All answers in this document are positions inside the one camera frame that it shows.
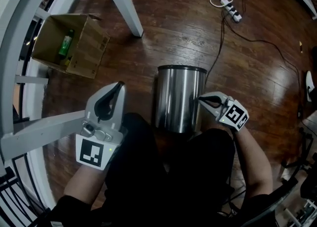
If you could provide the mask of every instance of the trash can lid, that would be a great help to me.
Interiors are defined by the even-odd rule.
[[[187,69],[187,70],[195,70],[195,71],[199,71],[199,72],[207,74],[207,70],[201,67],[189,66],[189,65],[164,65],[164,66],[158,67],[158,70],[163,70],[163,69]]]

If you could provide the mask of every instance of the stainless steel trash can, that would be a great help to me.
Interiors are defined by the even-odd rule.
[[[158,67],[155,126],[171,132],[200,129],[198,97],[203,94],[207,71],[186,65]]]

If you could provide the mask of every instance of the wooden floor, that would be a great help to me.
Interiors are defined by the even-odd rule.
[[[220,42],[221,9],[209,0],[133,0],[144,27],[135,38],[112,0],[78,0],[75,13],[102,18],[99,24],[109,33],[101,66],[94,80],[52,71],[44,98],[44,116],[83,110],[87,99],[101,87],[116,81],[127,85],[126,111],[151,120],[153,81],[157,67],[188,64],[209,69]],[[241,0],[234,6],[242,10]],[[246,13],[235,31],[251,39],[277,44],[283,55],[300,71],[312,69],[310,49],[317,43],[316,22],[296,0],[247,0]],[[300,53],[299,41],[303,43]],[[249,43],[226,28],[222,53],[211,72],[206,92],[222,91],[238,99],[249,111],[247,127],[265,150],[276,186],[280,163],[298,155],[296,119],[299,102],[296,74],[283,63],[277,50],[263,43]],[[306,116],[311,114],[305,105]],[[214,126],[204,115],[203,129]],[[156,133],[160,152],[170,148],[162,133]],[[79,165],[75,161],[74,136],[44,148],[51,189],[60,198]],[[237,176],[241,179],[238,164]],[[96,206],[103,201],[99,198]]]

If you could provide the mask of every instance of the black wire rack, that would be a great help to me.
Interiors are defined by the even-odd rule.
[[[53,1],[54,0],[49,0],[47,2],[47,4],[44,7],[45,11],[49,10]],[[35,43],[35,37],[38,35],[40,31],[42,22],[43,21],[39,19],[32,31],[30,43],[28,44],[27,54],[22,67],[22,76],[26,75],[27,66],[30,61],[32,50]],[[13,107],[14,124],[29,120],[28,117],[23,117],[23,93],[24,83],[21,83],[19,89],[18,111]],[[20,159],[24,160],[27,174],[32,184],[32,188],[34,190],[34,194],[29,192],[22,182],[21,174],[19,173],[16,162],[18,160],[21,161]],[[12,166],[14,170],[12,170],[11,167],[7,167],[5,169],[6,175],[0,177],[0,199],[4,202],[4,204],[7,207],[6,209],[0,207],[0,217],[2,217],[3,220],[10,227],[16,226],[14,222],[19,222],[19,225],[23,227],[36,226],[41,221],[41,219],[45,218],[45,216],[51,210],[42,202],[40,195],[36,189],[27,154],[12,159]]]

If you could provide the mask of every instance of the white shoe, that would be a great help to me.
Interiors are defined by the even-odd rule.
[[[307,101],[311,102],[310,92],[315,88],[313,83],[312,74],[310,71],[307,71],[306,73],[306,92],[307,92]]]

